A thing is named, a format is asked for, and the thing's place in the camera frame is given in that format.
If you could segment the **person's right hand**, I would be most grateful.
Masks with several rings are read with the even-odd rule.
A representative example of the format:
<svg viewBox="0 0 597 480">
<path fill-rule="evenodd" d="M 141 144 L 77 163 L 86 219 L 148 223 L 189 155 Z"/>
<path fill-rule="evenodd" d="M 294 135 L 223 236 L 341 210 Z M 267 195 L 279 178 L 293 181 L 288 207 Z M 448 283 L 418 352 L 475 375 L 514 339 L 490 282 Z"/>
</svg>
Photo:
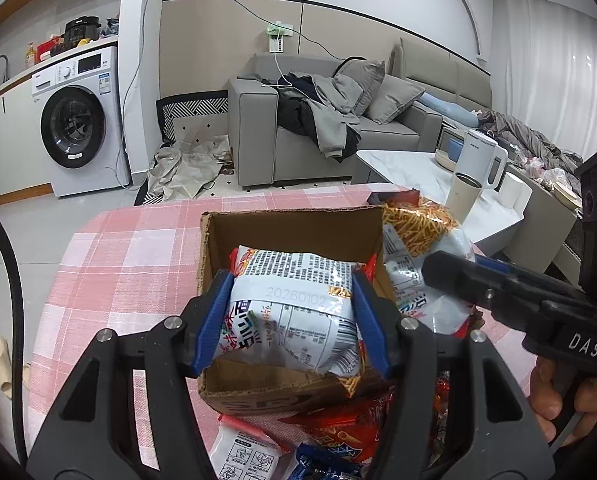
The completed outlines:
<svg viewBox="0 0 597 480">
<path fill-rule="evenodd" d="M 561 413 L 562 396 L 553 388 L 553 378 L 556 374 L 556 363 L 539 356 L 531 374 L 531 393 L 529 401 L 536 415 L 539 426 L 548 441 L 552 441 L 557 430 L 553 420 Z M 572 444 L 593 430 L 597 422 L 597 378 L 582 382 L 577 390 L 574 406 L 581 419 L 565 438 L 562 445 Z"/>
</svg>

